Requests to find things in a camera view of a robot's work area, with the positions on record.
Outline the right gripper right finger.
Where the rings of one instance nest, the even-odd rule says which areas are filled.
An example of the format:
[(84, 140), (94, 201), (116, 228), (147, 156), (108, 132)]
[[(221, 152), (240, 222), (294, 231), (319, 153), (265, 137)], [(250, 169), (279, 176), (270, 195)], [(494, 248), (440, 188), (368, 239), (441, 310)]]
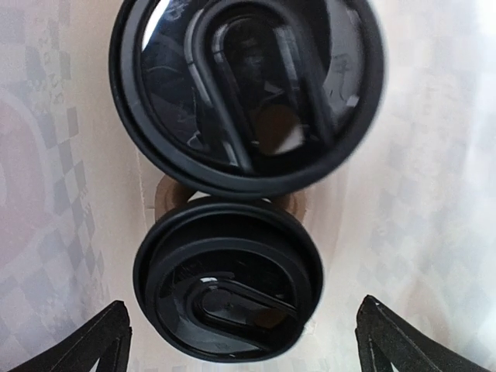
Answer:
[(423, 335), (375, 297), (356, 314), (362, 371), (472, 371), (473, 363)]

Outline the blue checkered paper bag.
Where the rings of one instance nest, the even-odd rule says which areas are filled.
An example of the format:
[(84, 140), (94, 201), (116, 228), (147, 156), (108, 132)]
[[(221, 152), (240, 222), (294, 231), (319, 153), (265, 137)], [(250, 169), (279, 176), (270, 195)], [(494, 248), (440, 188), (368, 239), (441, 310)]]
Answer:
[(219, 364), (166, 344), (133, 293), (162, 173), (109, 87), (118, 1), (1, 3), (1, 369), (59, 343), (108, 303), (129, 309), (131, 371), (358, 371), (373, 295), (495, 369), (495, 3), (375, 1), (386, 84), (374, 125), (305, 192), (325, 285), (298, 344)]

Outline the black plastic cup lid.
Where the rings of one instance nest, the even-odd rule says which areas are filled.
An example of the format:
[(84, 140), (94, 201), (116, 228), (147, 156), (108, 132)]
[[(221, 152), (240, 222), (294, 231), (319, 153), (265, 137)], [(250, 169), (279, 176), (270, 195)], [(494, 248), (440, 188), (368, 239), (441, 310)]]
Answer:
[(360, 145), (384, 46), (368, 1), (124, 1), (108, 68), (153, 165), (207, 194), (268, 198), (322, 180)]

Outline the brown cardboard cup carrier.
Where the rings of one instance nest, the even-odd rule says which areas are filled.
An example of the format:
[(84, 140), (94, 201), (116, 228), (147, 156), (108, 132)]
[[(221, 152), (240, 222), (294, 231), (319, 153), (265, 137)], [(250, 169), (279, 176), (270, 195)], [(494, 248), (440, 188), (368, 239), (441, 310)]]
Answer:
[[(209, 195), (185, 186), (173, 178), (165, 175), (157, 185), (154, 203), (154, 219), (157, 222), (165, 213), (175, 208), (186, 206), (187, 203)], [(303, 222), (307, 212), (307, 197), (305, 190), (290, 193), (275, 198), (265, 198), (286, 212), (293, 215), (299, 222)]]

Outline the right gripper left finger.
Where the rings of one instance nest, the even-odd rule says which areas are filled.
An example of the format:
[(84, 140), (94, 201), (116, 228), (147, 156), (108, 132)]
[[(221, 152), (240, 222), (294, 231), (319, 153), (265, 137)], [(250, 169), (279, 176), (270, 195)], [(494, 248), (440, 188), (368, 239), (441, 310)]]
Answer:
[(123, 301), (114, 301), (66, 339), (14, 371), (126, 371), (132, 328)]

